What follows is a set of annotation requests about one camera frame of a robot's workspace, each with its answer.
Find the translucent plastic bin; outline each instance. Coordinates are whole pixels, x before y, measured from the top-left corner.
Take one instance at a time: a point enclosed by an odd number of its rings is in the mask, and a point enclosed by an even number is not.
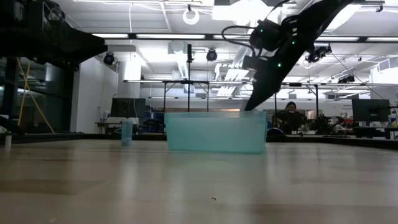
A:
[[[265,150],[267,113],[167,113],[171,151],[260,154]]]

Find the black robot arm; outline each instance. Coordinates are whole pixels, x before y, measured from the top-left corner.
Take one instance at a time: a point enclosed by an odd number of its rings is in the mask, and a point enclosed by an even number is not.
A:
[[[325,31],[336,15],[353,0],[322,0],[296,16],[287,17],[281,25],[265,19],[259,21],[250,37],[257,49],[276,50],[272,57],[246,56],[243,68],[255,70],[253,93],[245,110],[250,111],[278,92],[282,81],[305,51],[314,50],[314,41]]]

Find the desk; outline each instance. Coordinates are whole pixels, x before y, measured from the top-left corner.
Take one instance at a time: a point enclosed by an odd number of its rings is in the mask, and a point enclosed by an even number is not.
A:
[[[97,127],[99,127],[100,134],[106,134],[106,128],[108,128],[109,125],[120,125],[120,126],[122,125],[121,122],[118,122],[118,123],[96,122],[95,124],[97,125]]]
[[[355,136],[357,138],[367,137],[385,137],[386,139],[391,139],[391,132],[398,131],[398,128],[390,128],[390,127],[358,127],[354,128]]]

